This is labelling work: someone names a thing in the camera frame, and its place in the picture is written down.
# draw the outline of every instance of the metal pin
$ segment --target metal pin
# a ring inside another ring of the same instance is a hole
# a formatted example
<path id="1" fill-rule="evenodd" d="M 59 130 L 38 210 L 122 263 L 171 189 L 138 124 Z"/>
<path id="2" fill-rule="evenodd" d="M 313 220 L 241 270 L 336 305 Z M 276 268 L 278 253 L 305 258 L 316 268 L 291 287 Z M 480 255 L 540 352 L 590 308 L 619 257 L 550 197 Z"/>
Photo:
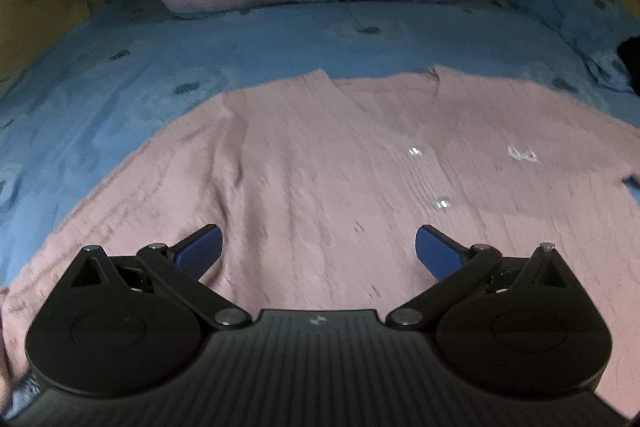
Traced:
<path id="1" fill-rule="evenodd" d="M 423 315 L 413 308 L 400 308 L 399 310 L 393 310 L 389 315 L 389 319 L 399 326 L 415 326 L 423 318 Z"/>
<path id="2" fill-rule="evenodd" d="M 223 326 L 239 326 L 248 319 L 246 312 L 240 308 L 224 308 L 214 316 L 217 323 Z"/>

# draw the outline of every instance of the blue pillow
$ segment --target blue pillow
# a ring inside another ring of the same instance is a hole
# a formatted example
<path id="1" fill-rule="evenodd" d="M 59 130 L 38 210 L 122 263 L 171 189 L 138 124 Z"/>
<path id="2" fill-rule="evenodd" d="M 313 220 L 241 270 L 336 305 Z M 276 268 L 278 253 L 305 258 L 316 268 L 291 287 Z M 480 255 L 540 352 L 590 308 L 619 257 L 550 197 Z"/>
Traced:
<path id="1" fill-rule="evenodd" d="M 640 21 L 607 0 L 507 0 L 558 33 L 585 61 L 596 82 L 632 92 L 631 77 L 616 50 L 640 35 Z"/>

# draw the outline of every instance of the bed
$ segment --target bed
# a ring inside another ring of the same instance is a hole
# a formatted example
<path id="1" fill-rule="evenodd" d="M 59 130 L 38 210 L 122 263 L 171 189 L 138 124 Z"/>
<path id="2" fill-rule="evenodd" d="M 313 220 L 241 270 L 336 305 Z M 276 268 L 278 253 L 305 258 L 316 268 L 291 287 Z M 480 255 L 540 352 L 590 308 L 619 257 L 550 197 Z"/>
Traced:
<path id="1" fill-rule="evenodd" d="M 115 0 L 0 100 L 0 286 L 127 155 L 215 95 L 318 69 L 385 78 L 436 65 L 532 80 L 640 128 L 640 97 L 596 86 L 560 36 L 492 0 L 287 4 L 194 19 L 160 0 Z M 629 190 L 640 204 L 640 189 Z"/>

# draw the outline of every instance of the wrinkled fabric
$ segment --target wrinkled fabric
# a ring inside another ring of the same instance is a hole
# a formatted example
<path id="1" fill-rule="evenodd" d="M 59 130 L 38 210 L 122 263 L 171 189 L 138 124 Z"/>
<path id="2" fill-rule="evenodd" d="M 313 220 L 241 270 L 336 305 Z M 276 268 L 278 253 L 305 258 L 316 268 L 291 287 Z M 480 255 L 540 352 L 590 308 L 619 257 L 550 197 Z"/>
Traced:
<path id="1" fill-rule="evenodd" d="M 602 87 L 632 92 L 632 77 L 616 49 L 640 35 L 640 21 L 607 0 L 506 0 L 557 32 L 584 59 Z"/>
<path id="2" fill-rule="evenodd" d="M 158 132 L 10 286 L 3 396 L 28 369 L 30 322 L 82 245 L 131 255 L 216 223 L 222 262 L 202 282 L 252 314 L 384 316 L 434 283 L 414 253 L 428 223 L 507 256 L 555 243 L 612 331 L 598 392 L 631 415 L 640 208 L 622 178 L 640 170 L 640 132 L 531 82 L 434 73 L 334 82 L 316 71 L 217 95 Z"/>
<path id="3" fill-rule="evenodd" d="M 560 37 L 489 0 L 290 4 L 191 21 L 159 0 L 116 0 L 0 100 L 0 285 L 127 155 L 208 98 L 318 68 L 384 78 L 436 63 L 535 80 L 640 128 L 640 98 L 605 103 L 616 93 L 597 89 Z"/>

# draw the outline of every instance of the pink cardigan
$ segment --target pink cardigan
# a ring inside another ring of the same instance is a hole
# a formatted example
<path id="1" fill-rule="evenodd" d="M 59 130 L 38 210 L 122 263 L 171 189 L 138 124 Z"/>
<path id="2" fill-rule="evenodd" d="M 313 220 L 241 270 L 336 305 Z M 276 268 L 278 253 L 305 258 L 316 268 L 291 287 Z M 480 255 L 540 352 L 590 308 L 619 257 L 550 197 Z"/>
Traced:
<path id="1" fill-rule="evenodd" d="M 26 372 L 28 326 L 82 245 L 131 255 L 217 223 L 222 263 L 203 282 L 252 313 L 383 316 L 433 284 L 414 253 L 430 223 L 509 256 L 556 243 L 613 334 L 598 391 L 631 415 L 640 208 L 621 179 L 639 171 L 637 130 L 526 81 L 316 71 L 220 94 L 128 157 L 2 290 L 0 397 Z"/>

